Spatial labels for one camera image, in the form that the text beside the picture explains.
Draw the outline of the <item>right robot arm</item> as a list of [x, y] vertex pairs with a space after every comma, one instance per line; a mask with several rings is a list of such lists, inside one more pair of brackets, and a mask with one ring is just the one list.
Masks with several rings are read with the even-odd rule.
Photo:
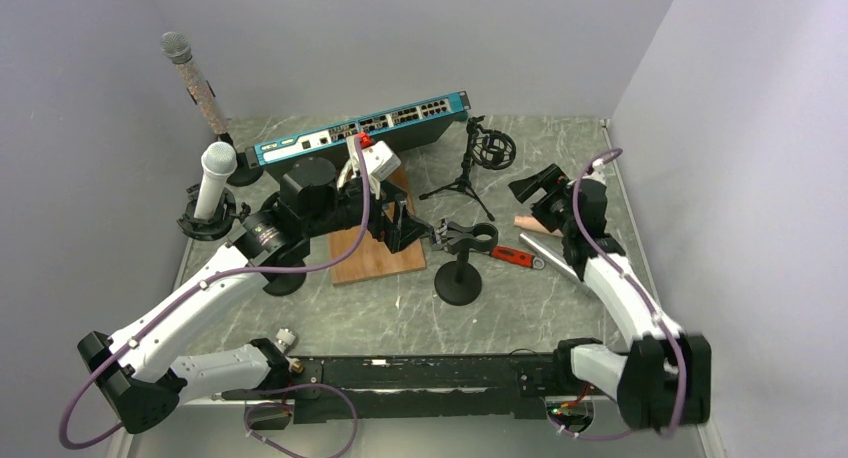
[[632, 431], [671, 433], [711, 417], [712, 349], [701, 334], [669, 318], [635, 275], [607, 230], [607, 185], [595, 170], [571, 179], [555, 164], [513, 181], [515, 199], [547, 231], [560, 232], [560, 259], [599, 298], [626, 344], [614, 352], [597, 339], [569, 339], [554, 352], [551, 379], [574, 393], [588, 384], [613, 400]]

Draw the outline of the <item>pink microphone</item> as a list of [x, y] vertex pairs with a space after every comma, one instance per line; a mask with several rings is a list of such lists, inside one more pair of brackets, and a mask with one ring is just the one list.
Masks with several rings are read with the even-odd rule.
[[550, 236], [558, 236], [562, 237], [563, 234], [559, 230], [548, 230], [545, 226], [543, 226], [540, 222], [538, 222], [532, 216], [515, 216], [513, 220], [513, 225], [520, 229], [531, 231], [535, 233], [542, 233]]

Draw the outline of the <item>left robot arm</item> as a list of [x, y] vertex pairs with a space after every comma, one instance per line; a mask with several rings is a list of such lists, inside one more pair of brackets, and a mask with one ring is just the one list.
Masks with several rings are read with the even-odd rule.
[[294, 365], [272, 339], [203, 355], [190, 355], [187, 347], [252, 293], [298, 290], [315, 237], [353, 229], [397, 253], [429, 235], [431, 226], [409, 212], [405, 192], [388, 181], [394, 168], [359, 161], [340, 173], [324, 158], [298, 161], [258, 211], [225, 218], [222, 244], [180, 288], [124, 328], [86, 335], [78, 351], [120, 426], [145, 432], [178, 406], [217, 392], [279, 395]]

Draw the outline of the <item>silver microphone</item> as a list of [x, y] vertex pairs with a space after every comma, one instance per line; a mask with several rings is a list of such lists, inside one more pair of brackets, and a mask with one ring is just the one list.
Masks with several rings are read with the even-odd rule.
[[573, 282], [580, 291], [585, 293], [590, 292], [588, 286], [578, 278], [574, 269], [558, 252], [524, 232], [519, 234], [519, 242], [547, 265], [553, 267], [561, 275]]

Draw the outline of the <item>black clamp mic stand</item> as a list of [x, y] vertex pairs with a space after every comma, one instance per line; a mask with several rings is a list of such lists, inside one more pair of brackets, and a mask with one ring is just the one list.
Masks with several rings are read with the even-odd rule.
[[498, 244], [499, 231], [491, 223], [462, 226], [443, 219], [431, 239], [434, 250], [454, 255], [437, 270], [434, 289], [437, 296], [452, 306], [466, 306], [475, 301], [482, 291], [479, 271], [469, 262], [472, 251], [488, 253]]

